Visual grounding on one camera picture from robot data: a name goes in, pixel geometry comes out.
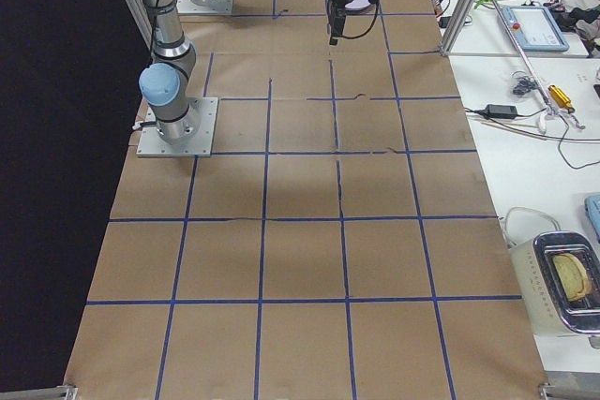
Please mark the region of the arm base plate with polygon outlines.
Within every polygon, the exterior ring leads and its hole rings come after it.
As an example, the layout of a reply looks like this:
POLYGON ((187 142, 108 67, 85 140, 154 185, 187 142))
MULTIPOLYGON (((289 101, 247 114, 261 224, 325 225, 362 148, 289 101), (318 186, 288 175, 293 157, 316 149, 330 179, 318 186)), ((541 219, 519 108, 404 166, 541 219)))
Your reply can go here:
POLYGON ((159 121, 151 108, 140 127, 136 154, 140 157, 209 157, 212 154, 218 98, 189 98, 187 114, 179 121, 159 121))
POLYGON ((230 16, 233 0, 177 0, 177 10, 182 16, 230 16))

